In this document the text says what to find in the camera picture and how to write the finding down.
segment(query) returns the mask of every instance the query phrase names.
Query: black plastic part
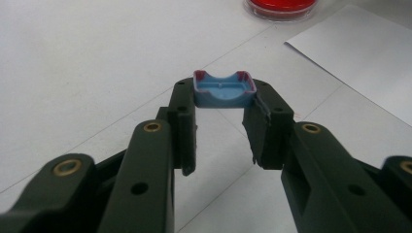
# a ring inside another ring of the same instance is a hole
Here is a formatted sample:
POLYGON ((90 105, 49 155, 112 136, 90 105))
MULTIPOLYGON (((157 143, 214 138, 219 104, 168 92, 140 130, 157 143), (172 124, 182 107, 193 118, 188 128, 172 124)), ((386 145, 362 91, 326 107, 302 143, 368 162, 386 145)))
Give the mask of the black plastic part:
MULTIPOLYGON (((164 117, 160 108, 157 117, 164 117)), ((185 176, 196 168, 196 120, 193 100, 193 78, 175 83, 169 107, 167 121, 172 129, 172 148, 174 168, 182 169, 185 176)))
POLYGON ((164 120, 136 127, 98 232, 173 232, 170 135, 164 120))
POLYGON ((265 82, 254 80, 257 96, 250 108, 245 108, 243 125, 248 134, 254 162, 263 169, 280 170, 287 154, 292 131, 293 110, 265 82))
POLYGON ((412 220, 412 158, 389 157, 379 172, 378 183, 403 213, 412 220))
POLYGON ((408 218, 319 124, 299 122, 282 182, 297 230, 412 232, 408 218))
POLYGON ((47 163, 24 189, 17 202, 0 216, 1 232, 88 232, 91 200, 98 186, 94 162, 85 154, 66 154, 47 163), (61 176, 54 173, 57 164, 61 176), (75 171, 64 174, 64 171, 75 171))

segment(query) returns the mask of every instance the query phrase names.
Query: small blue plastic piece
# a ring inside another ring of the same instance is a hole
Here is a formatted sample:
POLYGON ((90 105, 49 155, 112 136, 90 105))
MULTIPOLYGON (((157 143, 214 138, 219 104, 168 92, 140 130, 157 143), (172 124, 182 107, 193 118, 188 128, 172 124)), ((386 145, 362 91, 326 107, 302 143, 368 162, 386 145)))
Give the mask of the small blue plastic piece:
POLYGON ((226 78, 217 78, 206 71, 193 73, 194 104, 198 108, 245 108, 252 104, 257 88, 251 75, 238 71, 226 78))

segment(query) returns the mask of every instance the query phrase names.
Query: red lid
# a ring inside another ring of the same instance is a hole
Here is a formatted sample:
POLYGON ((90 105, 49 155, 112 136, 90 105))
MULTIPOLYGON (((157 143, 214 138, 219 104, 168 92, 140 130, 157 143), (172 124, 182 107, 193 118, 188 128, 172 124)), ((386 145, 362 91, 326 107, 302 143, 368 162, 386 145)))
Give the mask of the red lid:
POLYGON ((312 6, 315 0, 252 0, 252 2, 266 10, 294 12, 312 6))

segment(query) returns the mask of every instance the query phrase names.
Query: sheet of paper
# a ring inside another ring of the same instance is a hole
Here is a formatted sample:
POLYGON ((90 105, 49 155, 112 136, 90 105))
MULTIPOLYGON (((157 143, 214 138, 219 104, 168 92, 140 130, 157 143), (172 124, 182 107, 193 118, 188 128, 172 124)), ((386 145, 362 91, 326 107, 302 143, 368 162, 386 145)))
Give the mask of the sheet of paper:
POLYGON ((348 5, 287 43, 412 125, 411 30, 348 5))

